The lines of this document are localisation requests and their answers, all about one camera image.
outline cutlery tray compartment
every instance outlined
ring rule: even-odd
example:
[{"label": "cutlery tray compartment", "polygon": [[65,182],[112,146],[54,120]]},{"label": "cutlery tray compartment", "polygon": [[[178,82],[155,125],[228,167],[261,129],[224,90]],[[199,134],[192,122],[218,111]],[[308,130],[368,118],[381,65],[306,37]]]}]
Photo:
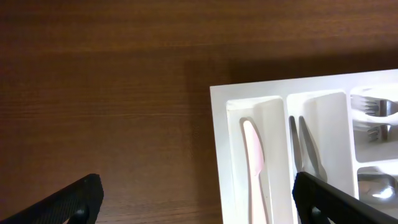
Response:
[{"label": "cutlery tray compartment", "polygon": [[232,175],[236,201],[237,219],[244,223],[249,219],[249,169],[248,157],[244,145],[241,119],[248,118],[256,125],[264,155],[264,168],[260,173],[264,206],[267,209],[268,221],[272,223],[271,208],[286,210],[279,200],[290,200],[289,162],[287,136],[284,128],[284,104],[280,96],[231,100],[226,104],[228,114],[228,131],[231,136],[231,158],[233,160]]}]

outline wood grain surface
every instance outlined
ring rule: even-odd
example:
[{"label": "wood grain surface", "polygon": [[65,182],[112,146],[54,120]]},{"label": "wood grain surface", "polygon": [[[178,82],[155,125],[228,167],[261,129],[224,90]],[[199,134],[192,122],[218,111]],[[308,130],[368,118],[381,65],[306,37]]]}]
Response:
[{"label": "wood grain surface", "polygon": [[0,219],[97,173],[98,223],[222,223],[209,86],[397,60],[396,0],[2,0]]}]

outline knife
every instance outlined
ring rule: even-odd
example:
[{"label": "knife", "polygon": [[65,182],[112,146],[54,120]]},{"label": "knife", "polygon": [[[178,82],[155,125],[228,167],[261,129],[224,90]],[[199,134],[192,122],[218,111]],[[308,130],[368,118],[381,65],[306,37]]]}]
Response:
[{"label": "knife", "polygon": [[251,187],[251,223],[266,224],[266,213],[260,186],[260,172],[264,168],[264,155],[260,139],[252,122],[243,122],[243,133],[246,140],[246,149],[249,160],[250,187]]}]

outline stainless steel spoon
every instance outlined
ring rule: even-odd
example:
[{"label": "stainless steel spoon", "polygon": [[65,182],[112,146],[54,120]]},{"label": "stainless steel spoon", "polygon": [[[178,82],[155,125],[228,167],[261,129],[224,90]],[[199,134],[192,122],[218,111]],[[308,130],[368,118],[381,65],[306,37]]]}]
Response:
[{"label": "stainless steel spoon", "polygon": [[358,174],[359,200],[368,204],[385,204],[397,198],[398,181],[378,172]]}]

